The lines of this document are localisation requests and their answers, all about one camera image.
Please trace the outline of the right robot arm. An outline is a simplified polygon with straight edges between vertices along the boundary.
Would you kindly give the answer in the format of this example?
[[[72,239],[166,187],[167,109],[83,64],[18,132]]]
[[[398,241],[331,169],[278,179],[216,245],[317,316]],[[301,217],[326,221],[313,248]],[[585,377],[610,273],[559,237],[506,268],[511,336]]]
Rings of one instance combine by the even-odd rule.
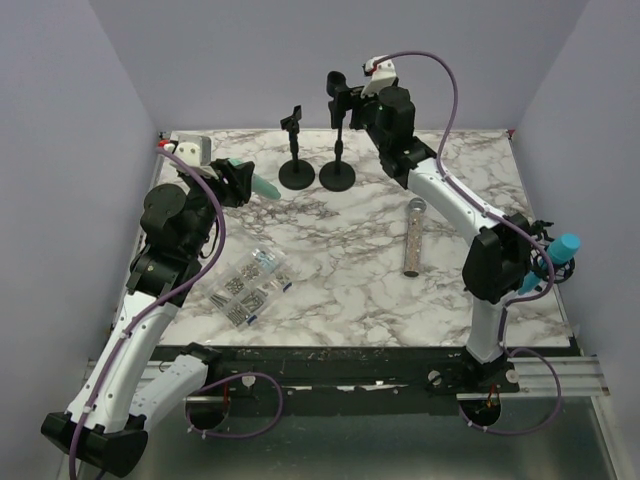
[[[331,126],[351,112],[350,127],[372,140],[384,172],[439,212],[469,246],[462,268],[473,297],[466,350],[472,358],[460,367],[460,379],[480,392],[496,380],[492,364],[503,355],[499,345],[501,308],[529,271],[530,244],[523,237],[529,222],[506,215],[471,192],[451,185],[455,177],[438,167],[436,152],[414,135],[415,105],[408,90],[388,86],[363,97],[361,87],[327,86]]]

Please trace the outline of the black round-base stand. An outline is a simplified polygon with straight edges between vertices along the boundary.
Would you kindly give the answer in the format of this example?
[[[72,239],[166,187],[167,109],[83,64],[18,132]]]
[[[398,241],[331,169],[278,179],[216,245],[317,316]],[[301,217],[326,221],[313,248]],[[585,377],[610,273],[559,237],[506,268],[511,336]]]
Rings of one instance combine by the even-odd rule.
[[[347,86],[346,77],[338,71],[331,71],[327,75],[326,91],[329,85]],[[344,192],[349,190],[354,185],[356,179],[355,171],[352,166],[342,160],[344,150],[342,140],[343,122],[346,113],[330,112],[331,128],[335,129],[337,132],[336,141],[334,143],[334,160],[325,164],[319,173],[321,185],[332,192]]]
[[[296,105],[291,115],[280,120],[281,129],[288,133],[291,159],[280,167],[278,178],[283,187],[294,191],[308,188],[315,180],[312,165],[299,157],[298,135],[301,118],[302,106]]]

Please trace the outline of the glitter rhinestone microphone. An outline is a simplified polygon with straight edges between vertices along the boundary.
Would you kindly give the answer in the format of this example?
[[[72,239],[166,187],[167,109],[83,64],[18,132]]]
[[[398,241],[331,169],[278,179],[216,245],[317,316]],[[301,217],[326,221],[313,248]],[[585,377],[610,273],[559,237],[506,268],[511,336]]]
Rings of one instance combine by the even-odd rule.
[[[420,197],[411,199],[407,206],[407,230],[403,274],[415,278],[420,274],[422,261],[422,240],[424,215],[427,203]]]

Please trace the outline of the mint green microphone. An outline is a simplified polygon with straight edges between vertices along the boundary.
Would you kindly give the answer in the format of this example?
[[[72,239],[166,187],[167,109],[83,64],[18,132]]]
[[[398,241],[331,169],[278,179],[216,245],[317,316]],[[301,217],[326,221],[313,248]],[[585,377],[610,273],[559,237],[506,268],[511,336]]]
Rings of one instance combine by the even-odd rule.
[[[256,194],[259,197],[267,200],[279,200],[281,198],[281,194],[278,188],[258,175],[255,172],[255,169],[252,182],[252,195],[253,194]]]

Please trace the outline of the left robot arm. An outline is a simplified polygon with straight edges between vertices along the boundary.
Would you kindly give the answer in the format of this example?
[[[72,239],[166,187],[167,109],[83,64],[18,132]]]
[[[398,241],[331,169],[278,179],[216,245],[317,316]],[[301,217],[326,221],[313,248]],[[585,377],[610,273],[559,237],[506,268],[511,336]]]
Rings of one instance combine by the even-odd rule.
[[[141,459],[151,430],[188,393],[214,393],[220,368],[204,348],[191,346],[145,387],[139,382],[160,337],[176,317],[195,282],[209,270],[200,254],[217,233],[219,258],[226,239],[223,208],[251,197],[254,165],[218,159],[213,174],[180,173],[184,184],[159,184],[145,196],[140,219],[144,246],[134,257],[125,295],[109,340],[92,373],[62,412],[50,413],[42,434],[66,453],[69,475],[77,461],[102,473],[127,476]]]

